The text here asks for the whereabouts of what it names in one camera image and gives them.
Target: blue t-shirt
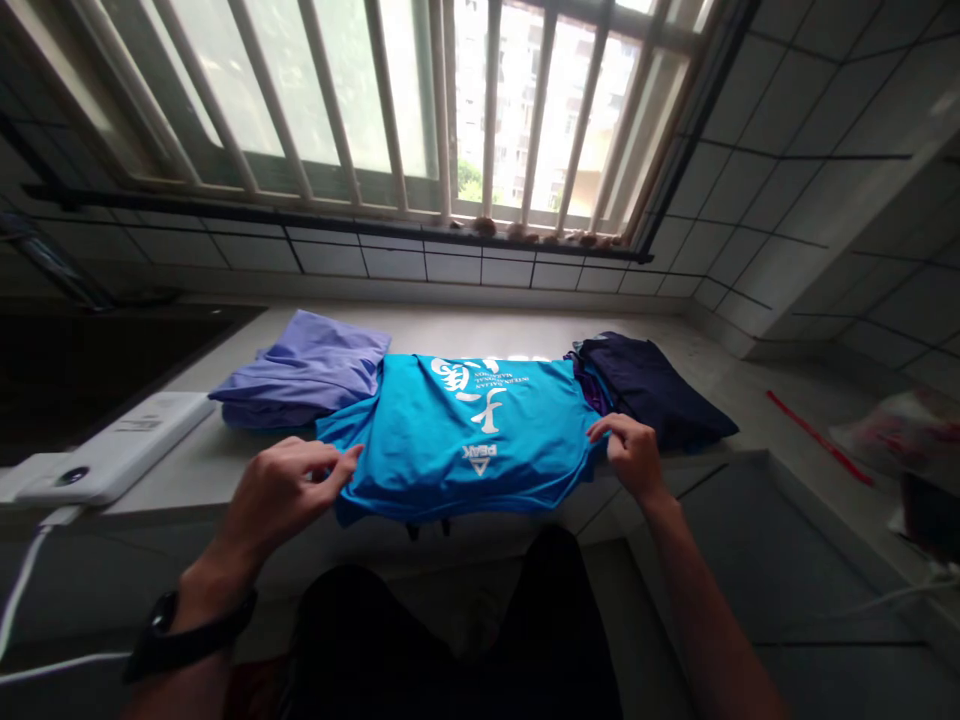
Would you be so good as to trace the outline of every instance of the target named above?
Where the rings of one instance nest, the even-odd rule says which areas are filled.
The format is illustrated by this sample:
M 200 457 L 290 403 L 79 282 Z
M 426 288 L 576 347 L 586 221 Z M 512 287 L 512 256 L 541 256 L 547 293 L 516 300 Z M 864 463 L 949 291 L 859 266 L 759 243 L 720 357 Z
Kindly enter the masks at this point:
M 570 360 L 518 362 L 387 355 L 376 397 L 317 421 L 341 451 L 366 445 L 337 502 L 349 525 L 369 514 L 422 523 L 478 511 L 552 510 L 606 443 Z

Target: white countertop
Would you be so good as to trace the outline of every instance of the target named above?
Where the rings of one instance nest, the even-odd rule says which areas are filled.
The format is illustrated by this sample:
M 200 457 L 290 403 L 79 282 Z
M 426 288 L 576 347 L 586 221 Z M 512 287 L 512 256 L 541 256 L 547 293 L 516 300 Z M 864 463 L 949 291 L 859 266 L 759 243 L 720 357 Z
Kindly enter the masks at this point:
M 216 303 L 223 298 L 197 297 Z M 245 299 L 245 304 L 260 304 Z M 393 337 L 390 352 L 445 357 L 560 358 L 574 340 L 616 330 L 632 337 L 648 337 L 666 353 L 694 387 L 698 368 L 715 367 L 730 358 L 681 319 L 660 316 L 572 315 L 491 311 L 474 308 L 426 308 L 362 303 L 303 301 L 300 304 L 265 301 L 270 308 L 220 347 L 169 383 L 166 390 L 208 391 L 235 369 L 250 362 L 258 349 L 272 345 L 299 307 L 337 320 L 381 330 Z M 158 463 L 126 495 L 105 508 L 103 516 L 192 510 L 229 502 L 247 461 L 279 436 L 245 433 L 226 427 L 219 413 L 207 418 Z M 741 433 L 694 456 L 665 460 L 671 467 L 716 465 L 763 446 Z
M 766 396 L 773 390 L 822 433 L 832 424 L 862 417 L 877 401 L 814 363 L 751 363 L 737 360 L 681 317 L 598 313 L 381 305 L 265 298 L 195 296 L 192 302 L 268 305 L 251 323 L 171 381 L 165 389 L 209 391 L 258 349 L 272 345 L 293 312 L 303 308 L 393 337 L 391 352 L 448 357 L 559 358 L 574 340 L 614 330 L 653 340 L 676 370 L 741 432 L 697 456 L 664 459 L 666 467 L 716 466 L 763 454 L 776 457 L 823 506 L 909 584 L 926 580 L 920 556 L 886 529 L 898 504 L 895 494 L 871 489 L 850 476 L 820 445 Z M 219 413 L 208 417 L 113 505 L 85 521 L 154 524 L 209 518 L 223 512 L 246 463 L 277 436 L 227 428 Z M 2 524 L 36 522 L 37 512 L 8 510 Z M 960 597 L 941 596 L 938 607 L 960 626 Z

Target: person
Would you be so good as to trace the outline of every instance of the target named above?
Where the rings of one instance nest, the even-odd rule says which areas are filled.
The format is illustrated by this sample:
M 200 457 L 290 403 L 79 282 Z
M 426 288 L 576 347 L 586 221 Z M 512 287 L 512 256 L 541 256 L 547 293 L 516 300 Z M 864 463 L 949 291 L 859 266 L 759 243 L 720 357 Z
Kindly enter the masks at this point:
M 597 442 L 607 433 L 609 460 L 656 543 L 699 714 L 787 717 L 663 482 L 654 431 L 612 414 L 588 435 Z M 330 508 L 362 451 L 287 438 L 254 458 L 215 539 L 180 579 L 168 632 L 191 631 L 235 608 L 271 553 Z M 155 675 L 136 687 L 124 717 L 219 718 L 229 675 L 228 649 Z M 534 541 L 493 647 L 470 665 L 456 661 L 373 573 L 331 570 L 301 600 L 279 716 L 621 717 L 576 539 L 548 528 Z

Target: folded clothes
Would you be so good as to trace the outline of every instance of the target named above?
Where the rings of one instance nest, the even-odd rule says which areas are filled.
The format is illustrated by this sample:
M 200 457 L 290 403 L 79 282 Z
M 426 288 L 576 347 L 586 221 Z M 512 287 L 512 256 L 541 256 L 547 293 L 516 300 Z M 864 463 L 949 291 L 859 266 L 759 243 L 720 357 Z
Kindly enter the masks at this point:
M 377 393 L 390 336 L 297 310 L 277 343 L 210 393 L 232 427 L 272 430 L 314 420 Z
M 697 452 L 740 432 L 649 340 L 606 332 L 602 339 L 585 340 L 579 353 L 585 367 L 595 370 L 610 392 L 614 411 L 656 430 L 661 450 Z
M 363 443 L 337 518 L 424 523 L 556 508 L 606 449 L 571 363 L 388 355 L 377 397 L 317 420 L 341 451 Z
M 574 347 L 583 343 L 574 343 Z M 613 403 L 610 402 L 610 394 L 603 386 L 603 381 L 597 376 L 596 370 L 588 368 L 576 351 L 568 352 L 563 356 L 564 360 L 573 363 L 573 376 L 580 383 L 580 390 L 583 392 L 583 399 L 587 405 L 596 410 L 600 415 L 606 415 L 611 412 Z

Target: white cable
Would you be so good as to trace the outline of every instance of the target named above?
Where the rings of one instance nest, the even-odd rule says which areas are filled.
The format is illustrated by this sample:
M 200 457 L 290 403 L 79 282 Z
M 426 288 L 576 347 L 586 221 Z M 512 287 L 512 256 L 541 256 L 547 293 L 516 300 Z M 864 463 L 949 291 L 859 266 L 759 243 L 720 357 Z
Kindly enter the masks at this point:
M 20 672 L 10 673 L 9 675 L 0 675 L 0 686 L 11 683 L 21 682 L 23 680 L 32 680 L 33 678 L 50 675 L 61 670 L 88 665 L 94 662 L 106 662 L 108 660 L 122 660 L 130 657 L 130 653 L 97 653 L 96 655 L 84 655 L 83 657 L 73 658 L 54 663 L 53 665 L 44 665 L 43 667 L 32 668 L 30 670 L 21 670 Z
M 817 615 L 817 620 L 839 620 L 842 618 L 850 617 L 851 615 L 859 615 L 862 612 L 871 610 L 880 605 L 885 605 L 888 602 L 894 600 L 899 600 L 900 598 L 907 597 L 909 595 L 920 595 L 922 593 L 933 592 L 934 590 L 947 590 L 949 588 L 954 588 L 960 586 L 960 578 L 955 578 L 953 580 L 947 580 L 944 582 L 934 582 L 926 583 L 925 585 L 916 585 L 913 587 L 903 588 L 901 590 L 894 590 L 891 593 L 886 595 L 881 595 L 878 598 L 871 600 L 870 602 L 865 602 L 862 605 L 857 605 L 847 610 L 841 610 L 840 612 L 829 613 L 827 615 Z
M 951 588 L 960 587 L 960 577 L 955 577 L 952 580 L 947 580 L 944 582 L 928 582 L 923 585 L 914 585 L 911 587 L 902 588 L 900 590 L 894 590 L 891 593 L 886 595 L 881 595 L 878 598 L 874 598 L 869 602 L 865 602 L 862 605 L 855 605 L 854 607 L 847 608 L 845 610 L 839 610 L 833 613 L 826 613 L 823 615 L 814 615 L 808 620 L 801 620 L 799 622 L 790 623 L 784 625 L 779 629 L 779 633 L 788 634 L 794 630 L 799 630 L 800 628 L 809 627 L 810 625 L 816 625 L 821 622 L 830 622 L 832 620 L 842 620 L 844 618 L 852 617 L 854 615 L 859 615 L 860 613 L 866 612 L 867 610 L 872 610 L 875 607 L 880 607 L 881 605 L 886 605 L 889 602 L 894 600 L 900 600 L 901 598 L 908 597 L 910 595 L 920 595 L 923 593 L 934 592 L 937 590 L 949 590 Z
M 36 565 L 40 546 L 43 545 L 43 541 L 46 540 L 47 535 L 49 535 L 55 527 L 69 525 L 76 520 L 81 513 L 83 513 L 83 507 L 79 505 L 65 505 L 54 510 L 40 523 L 37 529 L 37 536 L 30 543 L 30 547 L 27 548 L 27 552 L 23 556 L 23 562 L 20 565 L 20 574 L 17 576 L 17 582 L 14 584 L 13 590 L 10 592 L 10 597 L 7 598 L 7 605 L 3 610 L 3 620 L 0 621 L 0 661 L 3 660 L 3 656 L 7 652 L 7 646 L 10 643 L 10 634 L 13 631 L 13 620 L 17 614 L 17 606 L 20 604 L 20 598 L 23 597 L 23 593 L 27 589 L 27 583 L 30 582 L 30 575 L 33 574 L 33 566 Z M 129 656 L 129 652 L 84 655 L 83 657 L 63 660 L 52 665 L 44 665 L 43 667 L 32 668 L 30 670 L 21 670 L 20 672 L 10 673 L 9 675 L 0 675 L 0 686 L 22 680 L 31 680 L 89 663 L 120 660 L 121 658 Z
M 0 661 L 7 652 L 7 645 L 10 643 L 10 633 L 13 631 L 13 618 L 17 614 L 17 605 L 20 604 L 20 598 L 23 591 L 27 589 L 27 583 L 30 581 L 30 574 L 33 572 L 33 566 L 37 562 L 37 553 L 40 552 L 40 546 L 47 539 L 47 535 L 53 530 L 54 525 L 41 525 L 37 536 L 30 543 L 27 554 L 23 556 L 23 564 L 20 565 L 20 574 L 17 576 L 17 582 L 10 592 L 7 599 L 7 606 L 3 610 L 3 620 L 0 622 Z

